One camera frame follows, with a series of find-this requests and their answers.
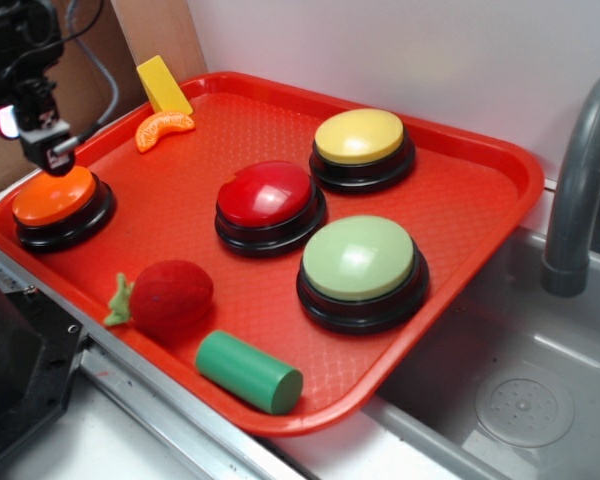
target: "orange button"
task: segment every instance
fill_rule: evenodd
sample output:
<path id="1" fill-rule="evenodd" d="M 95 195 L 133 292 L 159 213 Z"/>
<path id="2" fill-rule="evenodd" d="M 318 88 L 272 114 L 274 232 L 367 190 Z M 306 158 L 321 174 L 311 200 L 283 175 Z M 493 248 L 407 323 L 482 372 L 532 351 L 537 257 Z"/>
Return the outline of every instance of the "orange button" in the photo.
<path id="1" fill-rule="evenodd" d="M 49 225 L 77 212 L 95 190 L 96 181 L 84 167 L 74 167 L 64 177 L 42 172 L 16 196 L 13 214 L 30 227 Z"/>

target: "red tray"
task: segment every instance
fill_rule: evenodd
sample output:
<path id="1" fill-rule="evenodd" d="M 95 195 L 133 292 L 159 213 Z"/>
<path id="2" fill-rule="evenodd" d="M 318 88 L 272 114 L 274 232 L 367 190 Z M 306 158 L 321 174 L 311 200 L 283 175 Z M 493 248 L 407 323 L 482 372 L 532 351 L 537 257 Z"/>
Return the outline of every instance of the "red tray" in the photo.
<path id="1" fill-rule="evenodd" d="M 156 261 L 198 263 L 213 278 L 215 295 L 197 329 L 160 344 L 133 326 L 112 331 L 254 434 L 311 432 L 362 406 L 543 189 L 544 175 L 524 150 L 399 115 L 417 149 L 413 173 L 381 193 L 326 192 L 329 221 L 373 214 L 400 223 L 429 263 L 429 296 L 403 327 L 360 337 L 330 333 L 301 311 L 295 279 L 302 251 L 264 260 L 229 253 L 214 230 L 215 202 L 225 180 L 255 162 L 287 160 L 308 172 L 317 127 L 363 105 L 235 73 L 197 77 L 182 89 L 194 108 L 195 131 L 165 137 L 139 154 L 133 138 L 152 113 L 147 104 L 79 150 L 78 163 L 108 183 L 118 200 L 115 216 L 101 232 L 63 252 L 29 253 L 15 236 L 16 191 L 0 203 L 0 248 L 99 321 L 109 313 L 117 272 L 133 281 Z M 290 414 L 257 411 L 198 374 L 193 364 L 198 345 L 215 329 L 302 371 L 304 391 Z"/>

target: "white wall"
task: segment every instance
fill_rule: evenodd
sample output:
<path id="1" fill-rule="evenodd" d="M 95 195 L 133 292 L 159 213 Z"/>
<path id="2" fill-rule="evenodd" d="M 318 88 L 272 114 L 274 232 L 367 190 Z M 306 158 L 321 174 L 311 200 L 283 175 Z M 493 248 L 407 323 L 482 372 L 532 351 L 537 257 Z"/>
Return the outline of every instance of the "white wall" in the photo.
<path id="1" fill-rule="evenodd" d="M 188 0 L 232 70 L 523 146 L 547 177 L 600 77 L 600 0 Z"/>

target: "faucet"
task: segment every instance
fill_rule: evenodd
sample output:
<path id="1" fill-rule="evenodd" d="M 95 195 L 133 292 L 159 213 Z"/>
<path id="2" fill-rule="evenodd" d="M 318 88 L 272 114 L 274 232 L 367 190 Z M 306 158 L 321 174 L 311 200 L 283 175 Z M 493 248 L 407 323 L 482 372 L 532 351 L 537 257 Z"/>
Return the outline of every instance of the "faucet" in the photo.
<path id="1" fill-rule="evenodd" d="M 600 79 L 580 111 L 560 170 L 542 257 L 543 288 L 561 297 L 582 293 L 590 249 L 600 253 Z"/>

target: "light green button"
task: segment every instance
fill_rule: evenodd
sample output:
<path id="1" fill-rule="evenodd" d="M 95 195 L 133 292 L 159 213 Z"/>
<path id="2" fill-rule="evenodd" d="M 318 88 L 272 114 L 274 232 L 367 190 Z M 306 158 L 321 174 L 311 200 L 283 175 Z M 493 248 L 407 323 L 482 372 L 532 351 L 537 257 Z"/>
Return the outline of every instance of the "light green button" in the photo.
<path id="1" fill-rule="evenodd" d="M 397 223 L 360 215 L 333 222 L 309 240 L 302 257 L 309 283 L 347 301 L 377 298 L 411 273 L 413 241 Z"/>

